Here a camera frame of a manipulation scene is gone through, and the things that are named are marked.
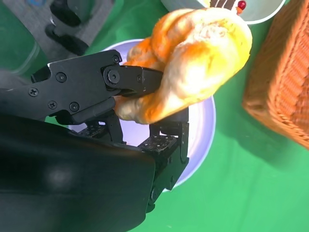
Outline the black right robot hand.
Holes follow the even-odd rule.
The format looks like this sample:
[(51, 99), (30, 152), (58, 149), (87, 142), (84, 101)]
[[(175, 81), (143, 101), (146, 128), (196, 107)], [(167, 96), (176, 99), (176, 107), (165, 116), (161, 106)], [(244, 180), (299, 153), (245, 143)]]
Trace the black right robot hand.
[(186, 168), (188, 110), (123, 141), (114, 97), (157, 90), (162, 73), (109, 50), (47, 64), (0, 91), (0, 229), (126, 232)]

